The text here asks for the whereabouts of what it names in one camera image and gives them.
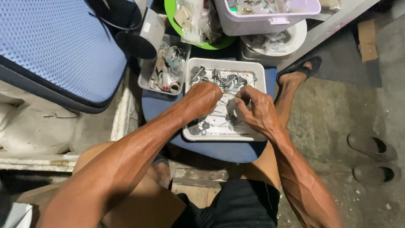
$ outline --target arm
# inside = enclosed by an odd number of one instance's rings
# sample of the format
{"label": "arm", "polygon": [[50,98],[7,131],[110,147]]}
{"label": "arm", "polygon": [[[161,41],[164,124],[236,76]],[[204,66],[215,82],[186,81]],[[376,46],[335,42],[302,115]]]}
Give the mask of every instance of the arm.
{"label": "arm", "polygon": [[[246,104],[252,102],[252,110]],[[341,228],[335,202],[278,121],[271,96],[251,86],[237,94],[242,120],[272,142],[286,198],[306,228]]]}
{"label": "arm", "polygon": [[170,137],[193,119],[212,112],[221,97],[214,83],[192,86],[180,102],[109,146],[70,177],[48,204],[38,226],[96,227],[113,203],[135,189]]}

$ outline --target knee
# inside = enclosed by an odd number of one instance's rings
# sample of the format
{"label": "knee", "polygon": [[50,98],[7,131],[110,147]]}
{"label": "knee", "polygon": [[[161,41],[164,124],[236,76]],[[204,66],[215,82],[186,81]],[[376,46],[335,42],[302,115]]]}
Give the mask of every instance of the knee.
{"label": "knee", "polygon": [[107,147],[111,146],[115,141],[102,142],[95,144],[83,152],[78,158],[75,167],[73,168],[72,175],[83,168],[89,161],[91,161],[95,156],[105,150]]}

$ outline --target black shorts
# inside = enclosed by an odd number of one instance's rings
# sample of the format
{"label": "black shorts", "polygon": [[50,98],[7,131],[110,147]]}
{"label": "black shorts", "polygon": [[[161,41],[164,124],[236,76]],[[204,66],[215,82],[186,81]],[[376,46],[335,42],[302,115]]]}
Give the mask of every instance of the black shorts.
{"label": "black shorts", "polygon": [[262,181],[231,180],[224,184],[211,206],[199,209],[187,195],[187,205],[172,228],[277,227],[280,192]]}

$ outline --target blue cushion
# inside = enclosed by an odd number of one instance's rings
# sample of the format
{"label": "blue cushion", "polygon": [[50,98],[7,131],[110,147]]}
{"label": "blue cushion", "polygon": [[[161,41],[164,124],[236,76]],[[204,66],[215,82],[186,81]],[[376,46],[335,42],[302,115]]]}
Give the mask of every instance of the blue cushion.
{"label": "blue cushion", "polygon": [[[265,69],[267,94],[273,97],[277,70]],[[178,96],[169,96],[158,92],[143,90],[142,109],[146,121],[157,117],[174,103],[180,101],[183,93]],[[170,142],[184,149],[194,151],[209,157],[223,161],[247,163],[256,160],[266,147],[265,142],[224,142],[224,141],[189,141],[182,135],[182,129],[178,131]]]}
{"label": "blue cushion", "polygon": [[124,53],[84,0],[0,0],[0,55],[90,102],[115,92]]}

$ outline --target cardboard box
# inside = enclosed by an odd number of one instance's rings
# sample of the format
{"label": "cardboard box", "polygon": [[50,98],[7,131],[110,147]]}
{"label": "cardboard box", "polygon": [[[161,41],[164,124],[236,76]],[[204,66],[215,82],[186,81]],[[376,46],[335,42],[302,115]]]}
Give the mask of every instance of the cardboard box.
{"label": "cardboard box", "polygon": [[378,59],[377,49],[375,47],[374,19],[360,22],[357,27],[362,62]]}

